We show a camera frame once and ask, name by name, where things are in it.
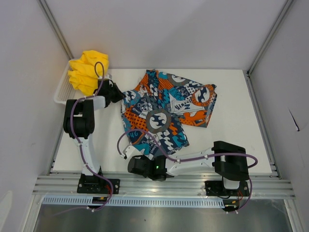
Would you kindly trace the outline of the colourful patterned shorts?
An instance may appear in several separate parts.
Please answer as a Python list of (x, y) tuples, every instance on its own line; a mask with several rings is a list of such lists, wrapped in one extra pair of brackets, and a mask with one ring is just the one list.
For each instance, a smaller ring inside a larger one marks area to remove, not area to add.
[(183, 125), (206, 128), (216, 99), (215, 84), (202, 84), (158, 70), (146, 70), (124, 92), (121, 118), (128, 140), (149, 159), (189, 146)]

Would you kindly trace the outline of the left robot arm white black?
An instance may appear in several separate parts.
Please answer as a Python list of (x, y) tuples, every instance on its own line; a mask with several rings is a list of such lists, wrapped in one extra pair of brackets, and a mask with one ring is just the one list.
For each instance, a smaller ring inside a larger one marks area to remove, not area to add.
[(107, 78), (98, 82), (98, 89), (91, 96), (66, 101), (63, 130), (78, 146), (83, 163), (82, 174), (99, 176), (101, 170), (92, 138), (95, 130), (95, 111), (123, 98), (124, 94), (117, 84)]

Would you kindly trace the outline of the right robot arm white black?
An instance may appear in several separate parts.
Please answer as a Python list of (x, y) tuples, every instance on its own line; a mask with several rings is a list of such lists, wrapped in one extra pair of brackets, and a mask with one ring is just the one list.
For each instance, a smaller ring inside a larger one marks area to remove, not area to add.
[(222, 177), (221, 191), (231, 195), (237, 191), (241, 181), (249, 179), (246, 150), (238, 145), (215, 141), (207, 150), (187, 154), (183, 158), (171, 156), (150, 160), (145, 155), (133, 156), (127, 170), (153, 181), (165, 181), (183, 174), (210, 171)]

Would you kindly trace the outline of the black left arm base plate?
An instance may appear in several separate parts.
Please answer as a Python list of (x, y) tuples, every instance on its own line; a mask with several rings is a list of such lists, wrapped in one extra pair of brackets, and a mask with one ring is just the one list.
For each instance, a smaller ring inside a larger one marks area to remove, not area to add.
[[(119, 194), (120, 179), (109, 178), (113, 186), (113, 194)], [(108, 181), (96, 176), (81, 174), (79, 183), (77, 186), (77, 193), (84, 194), (107, 194), (111, 190), (111, 185)]]

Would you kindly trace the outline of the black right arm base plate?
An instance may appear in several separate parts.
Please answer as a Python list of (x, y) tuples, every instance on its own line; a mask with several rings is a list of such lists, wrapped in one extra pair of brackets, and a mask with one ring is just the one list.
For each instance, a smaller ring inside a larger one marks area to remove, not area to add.
[(217, 197), (237, 197), (237, 196), (249, 196), (249, 187), (246, 181), (240, 181), (237, 189), (227, 189), (224, 187), (223, 180), (209, 180), (205, 181), (205, 191), (207, 196)]

